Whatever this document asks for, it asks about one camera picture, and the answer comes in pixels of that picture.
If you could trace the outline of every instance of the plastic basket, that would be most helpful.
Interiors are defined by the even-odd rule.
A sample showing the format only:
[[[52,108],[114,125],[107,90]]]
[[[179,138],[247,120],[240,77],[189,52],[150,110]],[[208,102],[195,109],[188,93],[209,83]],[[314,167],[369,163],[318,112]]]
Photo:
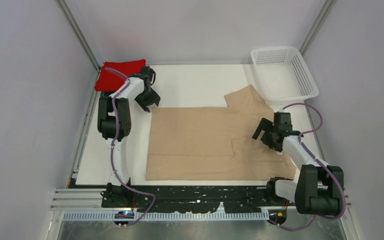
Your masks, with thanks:
[[[319,94],[310,70],[296,47],[255,49],[251,51],[251,58],[261,83],[260,93],[265,100],[299,101]]]

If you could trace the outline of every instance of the metal frame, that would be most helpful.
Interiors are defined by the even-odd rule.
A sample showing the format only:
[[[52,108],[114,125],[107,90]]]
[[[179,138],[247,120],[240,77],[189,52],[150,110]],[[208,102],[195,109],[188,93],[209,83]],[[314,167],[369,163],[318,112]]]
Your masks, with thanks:
[[[324,2],[324,5],[318,13],[314,23],[312,24],[310,31],[307,33],[304,42],[299,48],[299,52],[301,53],[301,55],[304,56],[306,54],[307,49],[313,42],[314,38],[316,37],[317,33],[319,32],[320,28],[322,27],[323,23],[325,22],[326,18],[331,12],[332,7],[336,2],[337,0],[326,0]]]
[[[105,188],[71,188],[71,189],[57,189],[53,197],[50,210],[51,211],[72,211],[72,210],[130,210],[130,207],[101,207],[102,196],[101,192]],[[345,190],[346,207],[352,208],[350,199]],[[283,205],[262,206],[261,209],[279,210]],[[295,206],[289,206],[290,209],[296,209]],[[218,210],[224,210],[223,203],[220,204]]]
[[[96,75],[95,82],[98,80],[100,73]],[[92,117],[94,115],[96,103],[99,99],[100,93],[92,89],[92,94],[90,95],[89,105],[87,107],[86,116],[84,118],[84,124],[81,129],[80,138],[78,140],[77,149],[74,155],[74,162],[71,171],[71,177],[77,178],[77,173],[79,172],[80,162],[82,160],[83,152],[86,145],[86,139],[88,137],[89,129],[91,128]]]
[[[68,210],[64,212],[63,221],[68,222],[120,222],[123,218],[117,218],[119,212],[125,212],[120,210]],[[143,216],[141,222],[172,222],[172,221],[263,221],[270,219],[270,213],[267,209],[261,209],[261,212],[249,212],[249,213],[225,213],[224,210],[216,210],[213,213],[160,213],[149,212],[143,214],[133,210],[134,217],[130,218],[131,221],[137,220]]]
[[[83,34],[81,28],[79,27],[79,23],[74,18],[71,9],[69,8],[69,6],[66,3],[66,0],[56,0],[56,2],[58,3],[59,7],[61,8],[62,13],[67,18],[68,23],[70,24],[75,35],[77,36],[77,39],[80,41],[80,44],[83,47],[84,51],[86,52],[87,57],[92,62],[93,67],[97,71],[99,71],[101,69],[101,65],[99,64],[97,57],[92,52],[90,44],[88,44],[88,42],[86,41],[85,35]]]
[[[345,232],[346,238],[349,240],[359,240],[362,237],[359,235],[356,225],[354,223],[352,212],[353,208],[348,208],[343,216],[340,218],[342,223],[343,231]]]
[[[51,219],[45,240],[56,240],[63,223],[64,211],[51,211]]]

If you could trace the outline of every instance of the cable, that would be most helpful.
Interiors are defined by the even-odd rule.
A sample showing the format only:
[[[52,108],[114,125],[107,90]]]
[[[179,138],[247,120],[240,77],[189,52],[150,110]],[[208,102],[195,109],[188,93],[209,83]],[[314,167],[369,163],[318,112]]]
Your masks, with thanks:
[[[122,93],[124,92],[124,90],[127,89],[127,87],[130,85],[130,79],[124,75],[122,72],[120,71],[117,71],[113,68],[110,68],[110,67],[107,67],[105,68],[106,71],[109,71],[117,76],[123,76],[125,77],[125,82],[124,82],[124,85],[123,85],[123,88],[117,92],[113,97],[112,97],[112,108],[114,109],[114,114],[115,114],[115,136],[114,138],[112,139],[112,142],[111,142],[111,151],[110,151],[110,159],[111,159],[111,168],[112,168],[112,171],[114,172],[114,175],[115,177],[117,178],[117,180],[121,183],[121,185],[123,185],[123,187],[125,187],[126,189],[134,192],[134,193],[137,193],[137,194],[141,194],[141,195],[146,195],[146,196],[151,196],[152,197],[152,202],[150,203],[149,207],[145,210],[145,212],[140,216],[138,217],[136,220],[134,220],[133,222],[130,222],[129,224],[126,225],[126,227],[129,227],[129,226],[132,226],[132,225],[135,225],[136,223],[139,222],[139,220],[141,220],[150,210],[151,208],[154,206],[154,203],[155,203],[155,200],[156,200],[156,196],[152,193],[148,193],[148,192],[143,192],[143,191],[138,191],[134,188],[131,188],[129,186],[127,186],[123,180],[120,178],[119,174],[117,173],[117,170],[116,170],[116,167],[114,166],[114,148],[115,148],[115,142],[117,140],[117,138],[119,137],[119,133],[120,133],[120,123],[119,123],[119,114],[117,112],[117,106],[116,106],[116,98]]]
[[[292,228],[292,227],[288,227],[288,226],[283,226],[283,225],[280,225],[280,224],[276,223],[276,221],[273,221],[273,220],[270,220],[270,219],[268,221],[270,223],[274,224],[274,225],[277,225],[281,229],[292,231],[292,232],[296,232],[296,231],[304,230],[304,229],[310,227],[314,223],[315,220],[316,220],[316,215],[314,215],[312,217],[311,221],[309,223],[307,223],[307,225],[302,226],[302,227],[298,227],[298,228]]]
[[[314,133],[315,131],[319,130],[322,125],[323,125],[323,117],[322,117],[322,114],[319,112],[319,110],[317,110],[317,108],[309,105],[309,104],[306,104],[306,103],[301,103],[301,102],[296,102],[296,103],[292,103],[292,104],[289,104],[287,106],[284,106],[282,108],[282,110],[285,110],[289,107],[292,107],[292,106],[295,106],[295,105],[303,105],[303,106],[306,106],[306,107],[309,107],[311,109],[313,109],[317,114],[318,114],[318,117],[320,118],[320,124],[318,125],[318,127],[316,127],[315,129],[313,130],[309,130],[309,131],[304,131],[304,132],[301,132],[301,134],[298,135],[298,139],[299,139],[299,142],[301,143],[301,137],[304,135],[304,134],[309,134],[309,133]],[[312,158],[315,158],[316,156],[314,156],[314,154],[311,152],[311,153],[308,153],[310,154],[310,156],[312,156]]]
[[[157,77],[157,74],[155,73],[155,71],[153,72],[153,75],[152,75],[152,81],[150,82],[150,84],[149,85],[154,85],[154,83],[155,83],[155,78]]]
[[[318,163],[326,172],[327,174],[329,174],[330,178],[333,180],[333,182],[336,184],[336,186],[338,187],[339,189],[339,193],[340,193],[340,196],[341,196],[341,200],[342,200],[342,208],[340,209],[340,212],[338,215],[336,216],[320,216],[324,219],[328,219],[328,220],[338,220],[340,219],[344,213],[345,213],[345,210],[346,210],[346,206],[347,206],[347,202],[345,200],[345,194],[344,194],[344,191],[342,190],[342,187],[341,185],[339,184],[337,178],[333,175],[333,173],[328,169],[328,167],[326,167],[320,160],[318,160],[317,158],[314,159],[316,163]]]
[[[284,205],[284,212],[285,212],[285,215],[288,215],[288,203],[289,203],[289,200],[286,200],[286,203]]]

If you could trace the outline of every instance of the metal pole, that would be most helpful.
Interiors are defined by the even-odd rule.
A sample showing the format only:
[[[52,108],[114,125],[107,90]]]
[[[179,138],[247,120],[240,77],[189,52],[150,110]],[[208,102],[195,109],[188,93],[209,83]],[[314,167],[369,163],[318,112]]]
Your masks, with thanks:
[[[310,44],[313,42],[317,32],[319,31],[320,27],[325,22],[328,14],[330,13],[333,5],[336,3],[337,0],[326,0],[324,2],[323,7],[321,8],[320,12],[317,15],[317,18],[315,19],[310,31],[308,32],[307,36],[305,37],[304,42],[302,43],[301,47],[299,48],[299,52],[301,52],[301,55],[304,56],[306,54],[307,49],[309,48]]]
[[[70,11],[69,7],[67,6],[67,3],[65,0],[56,0],[59,7],[61,8],[62,13],[64,13],[65,17],[67,18],[68,23],[71,25],[71,28],[73,29],[75,35],[77,36],[78,40],[80,41],[81,46],[86,51],[87,56],[89,57],[90,61],[93,64],[93,67],[96,69],[96,71],[99,71],[101,69],[100,64],[98,63],[95,55],[93,54],[91,48],[89,47],[88,42],[85,39],[85,36],[83,35],[82,31],[80,30],[79,25],[77,24],[76,20],[73,17],[72,12]]]

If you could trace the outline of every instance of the white wall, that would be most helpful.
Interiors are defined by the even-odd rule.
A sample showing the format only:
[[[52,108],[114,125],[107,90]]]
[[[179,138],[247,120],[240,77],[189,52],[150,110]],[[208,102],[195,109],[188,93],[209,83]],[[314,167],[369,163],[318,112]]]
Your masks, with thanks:
[[[384,239],[384,1],[337,1],[305,60],[323,152],[344,170],[366,239]]]
[[[95,71],[54,0],[0,1],[0,240],[37,240]]]
[[[324,0],[67,0],[104,61],[250,63],[259,47],[299,48]]]

